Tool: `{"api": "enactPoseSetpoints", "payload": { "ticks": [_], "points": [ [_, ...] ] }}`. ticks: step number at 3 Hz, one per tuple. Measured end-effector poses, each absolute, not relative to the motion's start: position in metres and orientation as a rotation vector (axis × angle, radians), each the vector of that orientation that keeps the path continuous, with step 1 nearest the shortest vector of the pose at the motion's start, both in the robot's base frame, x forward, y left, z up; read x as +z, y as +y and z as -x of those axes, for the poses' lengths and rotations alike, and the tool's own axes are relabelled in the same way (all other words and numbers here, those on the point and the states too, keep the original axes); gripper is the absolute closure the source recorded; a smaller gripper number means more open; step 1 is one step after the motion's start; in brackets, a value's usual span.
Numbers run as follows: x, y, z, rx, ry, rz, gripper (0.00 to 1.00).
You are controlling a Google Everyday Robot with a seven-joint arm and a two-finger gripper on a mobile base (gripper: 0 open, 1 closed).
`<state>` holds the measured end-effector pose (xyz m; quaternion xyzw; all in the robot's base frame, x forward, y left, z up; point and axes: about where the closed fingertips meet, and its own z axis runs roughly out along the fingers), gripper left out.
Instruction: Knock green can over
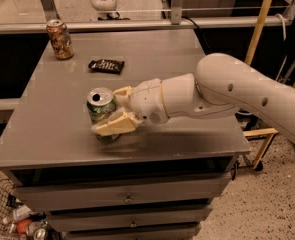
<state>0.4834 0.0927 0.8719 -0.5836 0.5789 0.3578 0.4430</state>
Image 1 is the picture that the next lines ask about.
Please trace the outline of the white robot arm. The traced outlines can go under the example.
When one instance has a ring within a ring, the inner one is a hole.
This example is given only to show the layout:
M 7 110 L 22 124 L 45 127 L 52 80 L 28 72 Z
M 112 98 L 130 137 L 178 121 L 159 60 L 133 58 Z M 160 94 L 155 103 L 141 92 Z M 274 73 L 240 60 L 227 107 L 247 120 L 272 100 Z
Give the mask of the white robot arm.
M 174 117 L 211 119 L 244 109 L 295 144 L 295 88 L 279 83 L 226 54 L 203 57 L 193 73 L 144 81 L 136 87 L 93 91 L 116 110 L 95 122 L 92 131 L 110 136 Z

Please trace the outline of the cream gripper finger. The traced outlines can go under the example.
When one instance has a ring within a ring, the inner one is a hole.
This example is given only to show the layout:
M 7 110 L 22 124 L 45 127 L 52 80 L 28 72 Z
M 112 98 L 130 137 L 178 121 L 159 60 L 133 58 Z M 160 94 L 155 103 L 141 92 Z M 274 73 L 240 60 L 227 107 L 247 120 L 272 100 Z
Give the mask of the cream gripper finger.
M 130 98 L 134 88 L 131 86 L 122 87 L 114 91 L 116 102 L 120 107 L 130 107 Z
M 117 109 L 107 119 L 94 124 L 91 130 L 100 136 L 110 136 L 130 133 L 135 131 L 142 121 L 132 112 L 124 107 Z

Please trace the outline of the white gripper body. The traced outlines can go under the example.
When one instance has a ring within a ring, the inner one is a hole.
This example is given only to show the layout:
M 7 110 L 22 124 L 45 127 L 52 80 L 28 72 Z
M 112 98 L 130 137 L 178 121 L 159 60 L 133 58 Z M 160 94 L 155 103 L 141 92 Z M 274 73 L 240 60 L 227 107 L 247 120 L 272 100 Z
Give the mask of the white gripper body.
M 130 95 L 131 110 L 145 125 L 163 124 L 169 120 L 163 104 L 161 84 L 158 78 L 142 82 Z

